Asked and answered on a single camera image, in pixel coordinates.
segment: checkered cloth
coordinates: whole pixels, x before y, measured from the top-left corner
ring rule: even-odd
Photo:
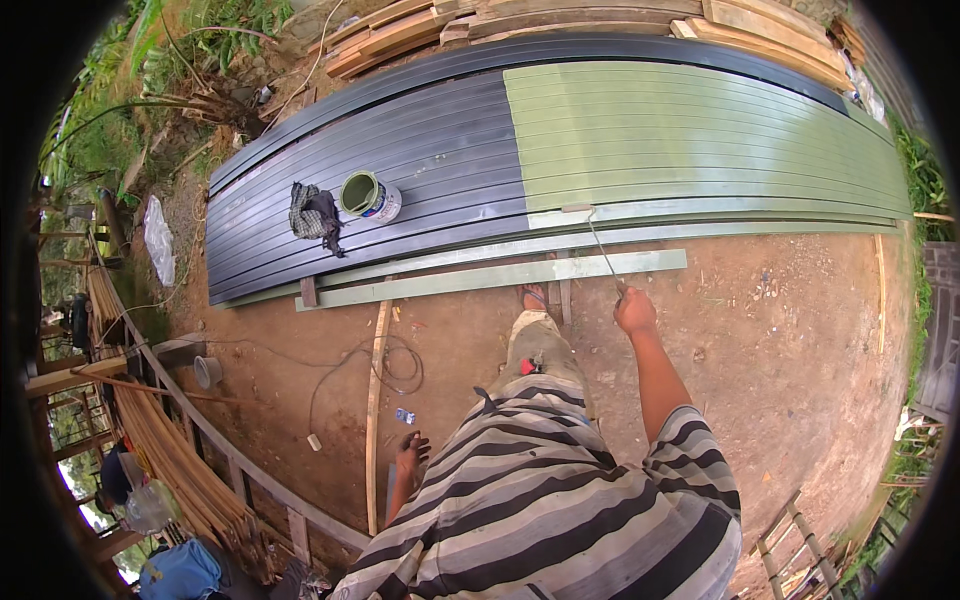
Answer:
[[[324,239],[324,248],[337,258],[344,257],[340,248],[340,217],[333,195],[316,185],[295,182],[290,189],[290,230],[300,239]]]

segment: bucket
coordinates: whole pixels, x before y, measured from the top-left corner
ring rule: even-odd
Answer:
[[[340,187],[340,206],[348,215],[390,223],[400,212],[400,190],[370,171],[357,171]]]
[[[197,383],[205,390],[209,390],[224,378],[224,370],[220,366],[220,361],[205,356],[198,356],[193,359],[193,374],[197,378]]]

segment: wooden structure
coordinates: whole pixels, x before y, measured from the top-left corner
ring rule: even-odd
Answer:
[[[756,545],[750,551],[750,556],[754,556],[756,553],[760,554],[760,558],[763,561],[763,568],[767,572],[768,581],[774,593],[774,598],[775,600],[783,600],[784,593],[781,586],[781,578],[804,550],[809,549],[816,561],[814,568],[818,569],[823,575],[824,582],[827,586],[827,594],[833,598],[833,600],[843,600],[843,594],[841,594],[840,587],[837,583],[837,572],[833,563],[830,562],[824,553],[820,542],[817,541],[817,537],[813,534],[809,524],[806,522],[804,514],[797,509],[796,502],[800,499],[800,496],[801,491],[797,490],[790,499],[787,500],[786,506],[780,511],[773,525],[771,525],[767,531],[763,532],[763,535],[756,541]],[[770,538],[778,532],[788,518],[790,521],[789,524],[780,532],[777,539],[771,543]],[[794,528],[800,532],[800,535],[804,538],[804,543],[783,568],[777,568],[774,564],[772,553]]]

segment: trash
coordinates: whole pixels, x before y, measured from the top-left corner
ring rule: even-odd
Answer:
[[[414,421],[417,420],[417,415],[414,415],[410,411],[405,411],[402,408],[396,409],[396,420],[402,420],[408,425],[414,424]]]
[[[320,449],[323,448],[323,445],[320,443],[320,438],[318,438],[315,433],[308,435],[306,440],[310,442],[310,447],[313,448],[314,452],[320,452]]]
[[[164,287],[174,284],[174,236],[163,220],[160,200],[153,194],[147,204],[147,214],[143,217],[143,243],[154,263],[156,276]]]

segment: man's hand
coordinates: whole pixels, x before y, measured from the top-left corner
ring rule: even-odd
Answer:
[[[613,309],[613,319],[628,336],[657,333],[657,309],[642,290],[624,286],[623,298]]]
[[[420,463],[426,461],[430,451],[430,439],[421,438],[419,431],[408,433],[400,440],[396,451],[396,475],[416,476]]]

